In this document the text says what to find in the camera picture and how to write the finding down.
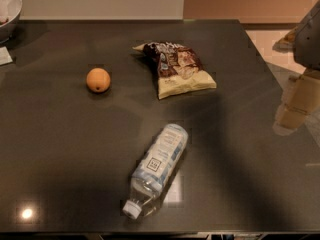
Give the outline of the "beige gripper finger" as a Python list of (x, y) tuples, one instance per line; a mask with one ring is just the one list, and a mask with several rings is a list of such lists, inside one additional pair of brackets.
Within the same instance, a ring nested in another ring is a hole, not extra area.
[(280, 136), (296, 131), (320, 107), (320, 71), (306, 69), (290, 76), (275, 115), (273, 130)]

